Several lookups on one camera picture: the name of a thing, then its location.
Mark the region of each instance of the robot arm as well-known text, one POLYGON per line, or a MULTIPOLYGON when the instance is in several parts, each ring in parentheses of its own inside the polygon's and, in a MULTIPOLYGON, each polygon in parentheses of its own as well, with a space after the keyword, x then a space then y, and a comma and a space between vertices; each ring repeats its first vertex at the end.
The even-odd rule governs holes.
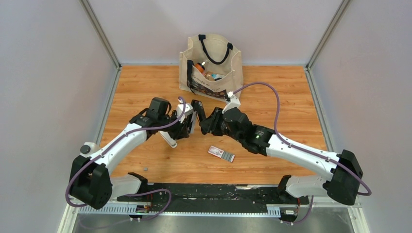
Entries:
POLYGON ((272 129, 252 124, 247 115, 239 110, 239 99, 233 93, 229 93, 229 97, 230 102, 225 108, 216 107, 209 117, 206 117, 200 101, 192 101, 191 105, 199 117, 203 134, 227 135, 240 142, 251 153, 285 159, 314 171, 317 174, 315 176, 287 175, 282 178, 278 188, 284 189, 293 197, 328 195, 342 204, 355 203, 360 183, 351 174, 331 162, 331 160, 338 161, 362 178, 363 172, 352 152, 343 150, 341 154, 337 154, 322 151, 282 135, 276 135, 272 129), (321 159, 310 152, 321 154, 327 159, 321 159))
POLYGON ((134 116, 105 147, 99 148, 95 143, 86 142, 72 164, 69 194, 100 209, 111 198, 137 193, 142 182, 147 182, 145 178, 135 173, 111 178, 110 174, 126 155, 160 129, 161 135, 172 147, 176 147, 176 140, 189 137, 194 120, 192 106, 181 101, 171 116, 166 113, 168 108, 171 105, 167 100, 153 98, 149 108, 134 116), (179 121, 172 124, 179 116, 179 121))

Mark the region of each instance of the black bag strap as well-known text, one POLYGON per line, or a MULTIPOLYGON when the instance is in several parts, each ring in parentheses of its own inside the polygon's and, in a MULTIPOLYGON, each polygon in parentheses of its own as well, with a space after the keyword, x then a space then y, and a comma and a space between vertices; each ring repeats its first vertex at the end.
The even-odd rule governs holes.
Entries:
POLYGON ((225 62, 226 59, 227 59, 227 57, 229 56, 230 51, 233 50, 233 45, 232 45, 232 43, 229 43, 229 42, 227 43, 227 50, 226 50, 226 54, 224 55, 223 60, 221 60, 220 62, 216 62, 215 60, 213 60, 213 59, 209 56, 209 53, 208 53, 207 50, 206 50, 205 43, 203 42, 204 39, 206 39, 206 35, 200 34, 200 35, 199 35, 199 40, 200 40, 200 42, 202 43, 203 52, 205 52, 207 58, 208 58, 213 64, 216 64, 216 65, 220 65, 220 64, 222 64, 223 62, 225 62))
POLYGON ((186 81, 186 85, 188 86, 188 88, 190 88, 190 90, 191 90, 192 93, 194 94, 194 92, 193 92, 193 90, 192 90, 192 84, 193 84, 193 78, 192 78, 193 66, 194 66, 193 61, 192 61, 192 60, 188 60, 188 70, 187 70, 188 80, 186 81))

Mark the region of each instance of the gray floor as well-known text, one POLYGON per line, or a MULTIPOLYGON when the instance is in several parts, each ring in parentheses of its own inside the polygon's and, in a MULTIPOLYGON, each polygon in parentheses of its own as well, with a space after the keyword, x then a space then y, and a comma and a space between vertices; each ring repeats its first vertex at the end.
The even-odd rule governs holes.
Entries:
MULTIPOLYGON (((301 208, 300 216, 307 209, 301 208)), ((75 233, 352 233, 353 228, 346 208, 315 208, 307 220, 299 225, 287 226, 278 219, 265 217, 189 217, 159 216, 149 221, 127 221, 120 215, 79 215, 74 228, 75 233), (79 226, 95 228, 110 225, 122 220, 126 222, 100 230, 90 230, 79 226)))

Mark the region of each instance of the bottle inside bag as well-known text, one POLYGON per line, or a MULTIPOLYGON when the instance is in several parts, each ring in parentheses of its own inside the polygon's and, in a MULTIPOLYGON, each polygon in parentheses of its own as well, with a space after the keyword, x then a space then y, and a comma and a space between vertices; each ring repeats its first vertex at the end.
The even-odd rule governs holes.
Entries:
POLYGON ((214 82, 217 80, 220 80, 222 78, 225 77, 225 75, 223 74, 216 74, 212 71, 206 71, 206 64, 208 63, 208 60, 204 60, 203 62, 198 62, 197 64, 194 65, 194 67, 196 67, 196 69, 202 73, 202 75, 209 81, 214 82))

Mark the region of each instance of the wooden tabletop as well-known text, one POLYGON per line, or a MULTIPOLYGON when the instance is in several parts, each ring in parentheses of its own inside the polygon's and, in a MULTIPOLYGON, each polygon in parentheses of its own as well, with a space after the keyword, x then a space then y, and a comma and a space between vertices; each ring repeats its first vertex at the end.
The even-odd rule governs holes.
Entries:
MULTIPOLYGON (((224 102, 194 95, 178 88, 178 66, 126 66, 120 74, 101 146, 118 135, 138 112, 148 107, 153 97, 170 101, 177 97, 187 102, 203 102, 206 116, 224 102)), ((302 67, 243 67, 244 83, 263 81, 278 92, 281 102, 278 130, 283 135, 309 146, 326 149, 321 127, 302 67)), ((258 125, 273 128, 276 112, 274 93, 265 86, 243 90, 240 110, 258 125)), ((198 124, 190 138, 171 148, 156 134, 134 149, 113 171, 112 176, 135 172, 149 182, 278 184, 283 175, 312 175, 313 172, 288 161, 246 151, 230 137, 202 135, 198 124), (235 154, 232 163, 208 154, 213 145, 235 154)))

